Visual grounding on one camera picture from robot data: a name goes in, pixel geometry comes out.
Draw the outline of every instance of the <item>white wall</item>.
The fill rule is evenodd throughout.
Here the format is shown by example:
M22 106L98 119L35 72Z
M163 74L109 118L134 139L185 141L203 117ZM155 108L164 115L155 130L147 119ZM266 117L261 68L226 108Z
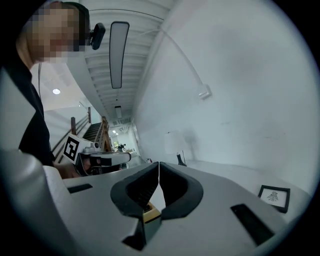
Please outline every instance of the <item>white wall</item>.
M85 107L75 106L44 112L44 120L50 133L50 145L52 148L70 130L71 117L75 117L75 123L77 123L83 117L88 116L87 111Z
M101 116L98 113L98 111L96 111L96 109L93 106L91 106L90 109L91 109L91 124L94 125L97 123L101 123Z
M291 23L260 1L184 0L158 35L133 113L141 156L177 163L164 134L180 130L186 159L268 172L311 193L318 180L319 78Z

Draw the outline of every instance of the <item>black headset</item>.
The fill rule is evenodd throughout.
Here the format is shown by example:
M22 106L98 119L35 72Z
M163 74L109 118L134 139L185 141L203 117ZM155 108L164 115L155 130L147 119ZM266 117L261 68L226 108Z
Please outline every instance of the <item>black headset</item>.
M106 28L101 22L95 25L94 30L90 31L90 45L92 49L99 49L101 41L104 38L105 32Z

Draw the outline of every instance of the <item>person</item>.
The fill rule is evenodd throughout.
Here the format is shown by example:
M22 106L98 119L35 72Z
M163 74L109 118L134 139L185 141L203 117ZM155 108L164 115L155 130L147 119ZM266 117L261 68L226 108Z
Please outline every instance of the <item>person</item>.
M45 3L22 28L15 44L9 45L9 58L3 63L12 81L35 109L19 149L35 156L45 166L57 168L63 179L79 175L73 164L55 164L52 161L44 107L32 84L30 69L37 63L61 57L63 53L81 51L89 40L88 9L75 2ZM84 168L90 168L87 159Z

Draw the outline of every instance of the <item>black slot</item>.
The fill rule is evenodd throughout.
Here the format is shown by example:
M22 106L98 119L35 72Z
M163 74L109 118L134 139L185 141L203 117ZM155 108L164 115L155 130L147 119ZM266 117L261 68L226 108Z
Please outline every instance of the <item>black slot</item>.
M80 192L80 191L91 189L91 188L92 186L90 184L82 184L79 186L68 187L68 190L70 194L72 194L72 193Z
M231 210L257 246L261 245L274 235L274 233L245 204L232 206Z

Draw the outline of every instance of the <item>framed picture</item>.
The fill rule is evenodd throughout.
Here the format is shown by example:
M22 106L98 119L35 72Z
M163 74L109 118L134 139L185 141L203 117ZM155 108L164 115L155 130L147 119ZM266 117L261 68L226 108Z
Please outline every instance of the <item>framed picture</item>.
M258 197L285 214L289 207L290 188L262 185Z

